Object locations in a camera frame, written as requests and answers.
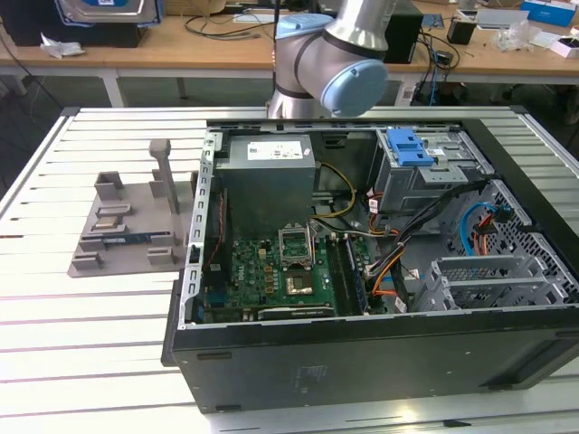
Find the blue plastic clip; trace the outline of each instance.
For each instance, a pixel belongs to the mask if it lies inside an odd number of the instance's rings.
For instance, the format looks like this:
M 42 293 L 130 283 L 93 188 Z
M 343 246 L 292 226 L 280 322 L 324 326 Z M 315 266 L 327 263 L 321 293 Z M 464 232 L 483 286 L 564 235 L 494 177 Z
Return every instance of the blue plastic clip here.
M 434 159 L 424 151 L 421 139 L 411 129 L 388 129 L 386 137 L 400 166 L 434 164 Z

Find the green circuit board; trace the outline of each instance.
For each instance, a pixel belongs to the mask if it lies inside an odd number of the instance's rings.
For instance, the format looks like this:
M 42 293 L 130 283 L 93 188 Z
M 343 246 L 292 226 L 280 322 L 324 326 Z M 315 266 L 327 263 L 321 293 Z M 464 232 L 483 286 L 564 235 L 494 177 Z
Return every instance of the green circuit board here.
M 303 238 L 286 241 L 285 256 L 299 256 L 304 249 Z M 284 306 L 329 306 L 335 305 L 334 290 L 327 267 L 326 244 L 317 242 L 316 260 L 311 270 L 289 269 L 281 266 L 278 240 L 236 241 L 233 245 L 233 285 L 227 290 L 226 307 L 284 307 Z M 304 276 L 310 278 L 312 293 L 290 295 L 288 279 Z
M 374 258 L 363 238 L 352 237 L 354 261 L 363 270 Z M 283 239 L 283 257 L 308 256 L 302 235 Z M 288 266 L 281 260 L 279 239 L 233 242 L 231 279 L 205 287 L 206 321 L 254 321 L 264 309 L 280 307 L 330 307 L 338 312 L 338 287 L 332 282 L 326 238 L 315 240 L 313 263 Z
M 367 241 L 362 237 L 352 238 L 352 249 L 356 255 L 356 263 L 360 271 L 364 271 L 366 265 L 374 261 L 374 257 L 370 254 Z

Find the table leg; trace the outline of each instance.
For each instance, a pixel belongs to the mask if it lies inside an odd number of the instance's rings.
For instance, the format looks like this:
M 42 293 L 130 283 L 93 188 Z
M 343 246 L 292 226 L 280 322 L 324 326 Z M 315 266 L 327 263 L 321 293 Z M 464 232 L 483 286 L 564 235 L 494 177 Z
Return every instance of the table leg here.
M 107 94 L 109 95 L 110 106 L 113 108 L 126 107 L 127 102 L 125 101 L 125 96 L 119 87 L 119 76 L 111 72 L 103 75 L 101 78 L 105 83 L 105 88 L 107 89 Z
M 404 81 L 400 83 L 398 94 L 396 95 L 395 106 L 408 107 L 413 102 L 414 90 L 416 89 L 416 81 Z
M 177 88 L 179 89 L 179 98 L 187 99 L 187 89 L 185 87 L 185 79 L 177 79 Z
M 13 90 L 19 97 L 23 97 L 28 93 L 28 89 L 22 83 L 21 76 L 11 75 L 9 77 L 4 77 L 3 80 L 6 83 L 6 86 Z

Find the blue box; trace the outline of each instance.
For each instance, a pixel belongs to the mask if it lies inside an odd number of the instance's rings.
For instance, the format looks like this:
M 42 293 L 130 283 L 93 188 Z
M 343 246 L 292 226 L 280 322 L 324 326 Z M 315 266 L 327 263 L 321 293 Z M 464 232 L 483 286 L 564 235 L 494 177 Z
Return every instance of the blue box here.
M 540 0 L 525 0 L 521 5 L 521 11 L 529 11 L 529 20 L 566 27 L 573 20 L 575 5 L 563 2 L 549 3 Z

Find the open computer tower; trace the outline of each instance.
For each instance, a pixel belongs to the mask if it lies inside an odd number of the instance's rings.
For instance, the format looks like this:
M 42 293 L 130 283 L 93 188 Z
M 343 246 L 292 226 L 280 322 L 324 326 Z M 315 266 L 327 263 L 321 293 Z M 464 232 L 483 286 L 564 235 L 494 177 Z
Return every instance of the open computer tower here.
M 484 125 L 208 125 L 166 349 L 204 413 L 528 388 L 579 240 Z

